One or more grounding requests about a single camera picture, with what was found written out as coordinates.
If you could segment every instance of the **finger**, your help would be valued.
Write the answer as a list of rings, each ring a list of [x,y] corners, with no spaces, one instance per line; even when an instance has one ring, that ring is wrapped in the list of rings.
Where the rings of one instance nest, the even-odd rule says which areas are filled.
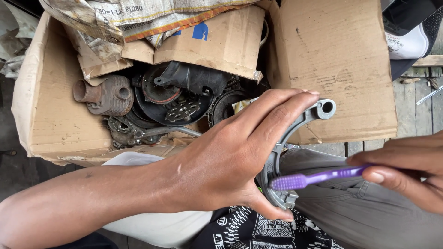
[[[396,169],[382,166],[369,167],[362,177],[369,182],[400,193],[423,210],[442,213],[443,199],[433,188]]]
[[[251,134],[263,119],[277,106],[288,101],[298,93],[303,93],[301,89],[270,89],[263,93],[260,98],[249,105],[248,111],[242,113],[236,119],[244,130],[245,134]]]
[[[291,210],[283,210],[277,206],[273,206],[257,188],[255,188],[251,198],[247,206],[268,220],[283,220],[287,222],[294,220],[294,214]]]
[[[400,139],[391,139],[387,141],[384,147],[423,147],[432,148],[443,146],[443,133],[430,136],[407,137]]]
[[[257,151],[272,149],[288,127],[309,107],[319,100],[319,95],[299,93],[275,107],[261,122],[248,140],[259,146]]]
[[[443,173],[443,152],[441,148],[384,147],[374,151],[357,153],[346,160],[350,165],[365,163],[391,166],[402,169]]]

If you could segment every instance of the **black t-shirt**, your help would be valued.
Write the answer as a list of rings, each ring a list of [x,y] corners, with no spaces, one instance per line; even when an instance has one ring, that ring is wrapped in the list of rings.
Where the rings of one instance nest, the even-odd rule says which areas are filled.
[[[271,221],[245,206],[214,212],[191,249],[343,249],[312,220],[293,210],[294,221]]]

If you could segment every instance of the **fingernail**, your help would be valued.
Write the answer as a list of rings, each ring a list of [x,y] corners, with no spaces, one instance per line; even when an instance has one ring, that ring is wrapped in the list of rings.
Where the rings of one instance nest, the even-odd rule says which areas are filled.
[[[385,180],[385,177],[381,174],[373,172],[366,177],[366,180],[379,184]]]
[[[307,91],[307,92],[310,93],[310,94],[320,95],[319,92],[314,91],[314,90],[309,90],[309,91]]]

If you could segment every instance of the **white cloth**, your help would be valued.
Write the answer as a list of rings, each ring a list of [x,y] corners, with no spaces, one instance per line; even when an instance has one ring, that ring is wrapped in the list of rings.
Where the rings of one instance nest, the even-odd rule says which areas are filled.
[[[429,40],[423,30],[423,24],[413,28],[404,36],[385,32],[391,60],[418,59],[425,56]]]
[[[103,165],[136,166],[163,159],[159,156],[124,152]],[[103,228],[159,247],[187,248],[190,240],[211,220],[213,212],[187,211],[175,214],[138,214]]]

